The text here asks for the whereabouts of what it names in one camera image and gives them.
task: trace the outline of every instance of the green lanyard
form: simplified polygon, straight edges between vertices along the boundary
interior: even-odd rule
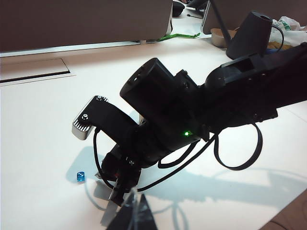
[[[173,37],[183,37],[183,38],[196,38],[200,35],[200,33],[195,34],[195,35],[187,35],[187,34],[171,34],[171,35],[167,35],[164,37],[161,37],[160,39],[158,39],[158,42],[173,38]]]

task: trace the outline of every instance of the green led light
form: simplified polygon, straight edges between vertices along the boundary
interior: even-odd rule
[[[185,132],[183,132],[183,135],[184,135],[185,137],[189,137],[189,136],[192,135],[192,133],[191,133],[191,131],[185,131]]]

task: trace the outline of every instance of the robotic arm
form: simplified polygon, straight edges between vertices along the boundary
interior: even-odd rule
[[[277,108],[307,100],[307,76],[302,71],[305,63],[307,43],[302,43],[268,56],[254,54],[225,63],[198,86],[186,71],[173,76],[153,58],[120,91],[120,96],[144,117],[141,124],[106,98],[94,96],[74,120],[72,132],[86,139],[96,127],[94,152],[99,176],[113,188],[111,200],[118,205],[124,193],[137,185],[142,168],[157,162],[159,168],[174,166],[200,139],[207,141],[206,146],[215,140],[215,157],[227,167],[218,156],[218,134],[227,127],[253,124],[258,132],[254,154],[241,166],[227,167],[242,170],[261,152],[262,135],[256,122],[276,118]],[[96,149],[100,130],[116,142],[101,167]],[[210,132],[215,135],[209,140]],[[161,164],[165,156],[188,144],[190,148],[177,162]]]

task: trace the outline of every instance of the white table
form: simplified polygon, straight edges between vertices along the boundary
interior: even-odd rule
[[[71,133],[71,123],[94,95],[107,97],[137,120],[137,113],[120,98],[119,91],[153,57],[174,75],[187,70],[197,84],[229,61],[208,39],[1,59],[16,63],[62,58],[76,74],[0,88],[2,229],[106,228],[117,206],[108,202],[110,190],[94,177],[93,134],[80,141]],[[264,225],[307,187],[306,112],[306,102],[291,105],[279,109],[278,118],[259,124],[263,150],[249,169],[233,172],[223,168],[210,146],[187,168],[145,191],[158,228],[255,230]],[[224,130],[221,158],[239,165],[253,152],[256,138],[252,126]],[[105,134],[98,135],[101,160],[113,145]],[[182,152],[171,154],[168,161]],[[76,182],[78,171],[85,172],[86,183]],[[170,171],[156,166],[145,169],[139,186]]]

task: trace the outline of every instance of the small blue cube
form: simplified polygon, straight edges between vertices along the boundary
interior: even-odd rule
[[[84,172],[78,172],[78,173],[77,173],[77,181],[78,181],[78,182],[85,181]]]

